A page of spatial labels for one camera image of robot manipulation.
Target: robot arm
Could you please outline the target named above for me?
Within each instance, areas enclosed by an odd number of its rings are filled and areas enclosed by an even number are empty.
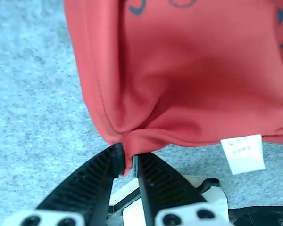
[[[230,226],[200,192],[153,153],[140,154],[137,177],[147,226]],[[97,154],[56,187],[35,210],[2,226],[105,226],[113,180],[125,170],[121,144]]]

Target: red garment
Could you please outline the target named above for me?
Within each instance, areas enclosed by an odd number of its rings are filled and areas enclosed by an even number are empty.
[[[83,98],[132,156],[283,143],[283,0],[64,0]]]

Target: white tag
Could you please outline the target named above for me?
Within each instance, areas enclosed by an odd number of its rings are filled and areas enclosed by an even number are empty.
[[[221,140],[232,174],[264,170],[260,134]]]

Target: carpet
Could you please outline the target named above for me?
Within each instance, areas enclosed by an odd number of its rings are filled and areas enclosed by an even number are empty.
[[[82,100],[62,0],[0,0],[0,223],[107,146]],[[229,208],[283,205],[283,145],[264,144],[266,170],[235,176],[220,145],[156,154],[180,173],[220,179]]]

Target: black screw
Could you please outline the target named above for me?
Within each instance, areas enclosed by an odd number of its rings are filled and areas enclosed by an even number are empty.
[[[30,216],[27,217],[21,224],[21,226],[38,226],[41,221],[39,216]]]
[[[197,211],[197,216],[200,219],[213,219],[215,217],[214,213],[205,209]]]
[[[175,214],[167,214],[163,218],[163,223],[165,226],[176,226],[181,224],[179,216]]]
[[[63,220],[61,220],[57,226],[75,226],[75,220],[71,219],[71,218],[65,218]]]

